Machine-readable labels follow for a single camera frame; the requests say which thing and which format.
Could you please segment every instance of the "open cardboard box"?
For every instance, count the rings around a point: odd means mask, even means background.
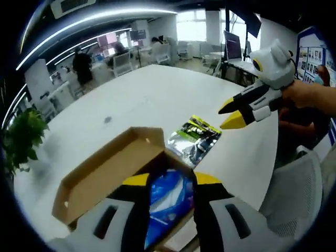
[[[60,183],[52,215],[68,225],[111,194],[130,176],[169,168],[188,173],[191,168],[165,149],[159,128],[132,127],[107,143],[70,172]],[[190,211],[159,244],[165,243],[192,216]]]

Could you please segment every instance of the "box flap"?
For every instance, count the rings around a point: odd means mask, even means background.
[[[53,215],[69,225],[163,150],[162,129],[133,127],[126,130],[61,181]]]

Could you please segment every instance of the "green leaves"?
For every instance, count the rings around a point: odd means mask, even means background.
[[[27,109],[16,117],[3,135],[5,169],[15,175],[15,169],[20,169],[20,164],[27,163],[28,158],[37,160],[33,146],[38,147],[42,144],[44,130],[48,129],[48,124],[42,120],[35,109]]]

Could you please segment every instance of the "white robot head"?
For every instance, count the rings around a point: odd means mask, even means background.
[[[292,52],[286,50],[278,39],[270,47],[250,53],[259,79],[273,89],[280,89],[294,80],[296,70],[291,56]]]

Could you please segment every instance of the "foil packet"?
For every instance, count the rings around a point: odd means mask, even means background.
[[[171,134],[167,148],[177,154],[187,165],[194,168],[221,135],[220,130],[193,115],[180,129]]]

